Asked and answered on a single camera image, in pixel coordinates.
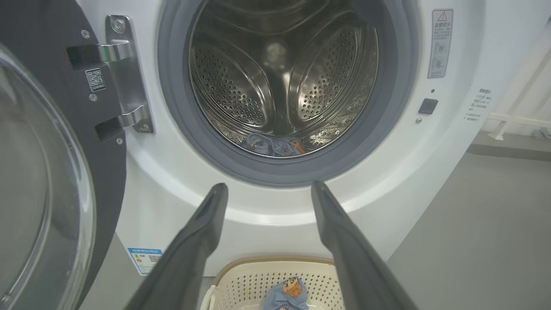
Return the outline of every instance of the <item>white plastic basket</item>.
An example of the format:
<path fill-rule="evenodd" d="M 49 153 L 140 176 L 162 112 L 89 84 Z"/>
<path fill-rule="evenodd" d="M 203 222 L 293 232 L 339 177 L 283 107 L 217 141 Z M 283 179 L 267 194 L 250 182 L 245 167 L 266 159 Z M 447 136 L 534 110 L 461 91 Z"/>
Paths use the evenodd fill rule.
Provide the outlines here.
<path fill-rule="evenodd" d="M 261 257 L 226 266 L 207 291 L 201 310 L 261 310 L 273 286 L 302 279 L 311 310 L 345 310 L 333 261 L 312 257 Z"/>

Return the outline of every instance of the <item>clothing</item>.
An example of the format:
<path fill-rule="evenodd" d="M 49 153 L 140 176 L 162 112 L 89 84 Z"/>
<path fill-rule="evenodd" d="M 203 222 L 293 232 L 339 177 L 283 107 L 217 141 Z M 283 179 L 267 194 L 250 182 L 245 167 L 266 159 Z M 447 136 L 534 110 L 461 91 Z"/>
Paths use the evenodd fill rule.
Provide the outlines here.
<path fill-rule="evenodd" d="M 262 310 L 308 310 L 306 300 L 308 295 L 302 280 L 292 277 L 272 288 Z"/>
<path fill-rule="evenodd" d="M 304 154 L 304 146 L 295 137 L 268 137 L 260 133 L 251 133 L 241 143 L 241 147 L 258 154 L 277 157 Z"/>

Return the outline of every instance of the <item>washing machine door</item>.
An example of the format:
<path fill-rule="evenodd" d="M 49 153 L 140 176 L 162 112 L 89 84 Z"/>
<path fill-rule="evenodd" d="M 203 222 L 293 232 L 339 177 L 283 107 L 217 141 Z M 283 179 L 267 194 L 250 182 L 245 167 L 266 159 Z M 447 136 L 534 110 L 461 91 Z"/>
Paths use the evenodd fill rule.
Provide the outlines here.
<path fill-rule="evenodd" d="M 0 309 L 78 308 L 113 237 L 125 117 L 97 42 L 73 1 L 0 8 Z"/>

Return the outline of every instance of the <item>door glass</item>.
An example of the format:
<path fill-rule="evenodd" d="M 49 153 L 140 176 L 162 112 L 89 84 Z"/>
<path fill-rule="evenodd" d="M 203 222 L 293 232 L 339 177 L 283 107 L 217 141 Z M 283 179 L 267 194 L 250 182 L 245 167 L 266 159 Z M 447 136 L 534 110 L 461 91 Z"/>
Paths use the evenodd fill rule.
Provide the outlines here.
<path fill-rule="evenodd" d="M 74 307 L 94 235 L 93 188 L 52 100 L 0 45 L 0 309 Z"/>

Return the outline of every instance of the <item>gray floor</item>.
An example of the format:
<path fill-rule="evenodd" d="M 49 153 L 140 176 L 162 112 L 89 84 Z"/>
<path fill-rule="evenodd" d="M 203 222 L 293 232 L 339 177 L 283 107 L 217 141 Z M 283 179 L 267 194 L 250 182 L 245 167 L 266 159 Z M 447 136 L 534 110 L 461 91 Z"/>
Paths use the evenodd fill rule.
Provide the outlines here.
<path fill-rule="evenodd" d="M 388 261 L 419 309 L 551 309 L 551 156 L 513 153 L 465 154 Z M 115 237 L 81 310 L 122 308 L 142 280 Z"/>
<path fill-rule="evenodd" d="M 551 140 L 508 133 L 503 138 L 503 141 L 495 140 L 488 136 L 488 132 L 481 131 L 467 153 L 551 162 Z"/>

